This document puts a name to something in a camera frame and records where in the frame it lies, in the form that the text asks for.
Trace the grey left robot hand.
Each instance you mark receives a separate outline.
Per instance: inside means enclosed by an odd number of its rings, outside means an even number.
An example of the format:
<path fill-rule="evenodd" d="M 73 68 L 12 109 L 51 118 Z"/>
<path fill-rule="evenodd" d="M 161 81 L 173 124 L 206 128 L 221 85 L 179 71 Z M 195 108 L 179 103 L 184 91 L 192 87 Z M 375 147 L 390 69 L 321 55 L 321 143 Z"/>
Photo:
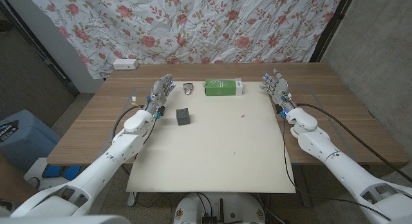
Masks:
<path fill-rule="evenodd" d="M 159 108 L 164 106 L 167 101 L 167 97 L 175 87 L 176 84 L 173 82 L 173 76 L 171 74 L 166 74 L 158 79 L 153 84 L 149 96 L 149 102 L 147 103 L 145 110 L 154 115 Z"/>

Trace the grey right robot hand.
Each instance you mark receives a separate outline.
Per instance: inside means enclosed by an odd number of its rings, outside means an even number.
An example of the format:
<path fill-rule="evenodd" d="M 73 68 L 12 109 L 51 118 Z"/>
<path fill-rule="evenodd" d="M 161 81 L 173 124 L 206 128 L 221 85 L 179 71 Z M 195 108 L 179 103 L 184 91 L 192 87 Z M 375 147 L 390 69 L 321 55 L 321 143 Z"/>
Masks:
<path fill-rule="evenodd" d="M 287 81 L 275 68 L 273 69 L 273 75 L 266 73 L 263 76 L 259 87 L 269 94 L 274 104 L 278 106 L 277 112 L 283 118 L 296 108 L 292 101 L 292 94 L 289 92 Z"/>

